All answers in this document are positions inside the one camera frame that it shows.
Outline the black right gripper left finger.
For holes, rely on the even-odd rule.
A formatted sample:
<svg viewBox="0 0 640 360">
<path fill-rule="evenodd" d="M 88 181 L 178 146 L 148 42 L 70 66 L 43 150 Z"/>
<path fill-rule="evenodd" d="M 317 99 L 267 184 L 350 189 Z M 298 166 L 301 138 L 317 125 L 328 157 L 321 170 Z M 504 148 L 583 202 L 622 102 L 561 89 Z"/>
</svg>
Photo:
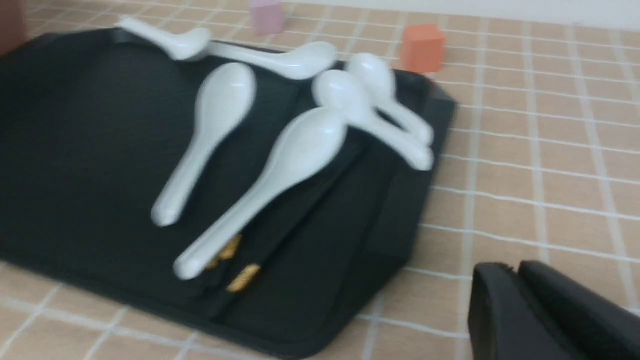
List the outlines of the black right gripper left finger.
<svg viewBox="0 0 640 360">
<path fill-rule="evenodd" d="M 468 332 L 474 360 L 573 360 L 576 355 L 503 263 L 475 265 Z"/>
</svg>

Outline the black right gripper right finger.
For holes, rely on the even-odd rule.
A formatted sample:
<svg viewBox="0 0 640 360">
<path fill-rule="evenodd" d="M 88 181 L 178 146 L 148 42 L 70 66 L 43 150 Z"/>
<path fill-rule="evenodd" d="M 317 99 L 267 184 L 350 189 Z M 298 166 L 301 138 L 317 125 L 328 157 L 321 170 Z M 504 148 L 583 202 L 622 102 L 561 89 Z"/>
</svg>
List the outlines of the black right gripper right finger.
<svg viewBox="0 0 640 360">
<path fill-rule="evenodd" d="M 638 316 L 542 262 L 521 262 L 518 275 L 576 360 L 640 358 Z"/>
</svg>

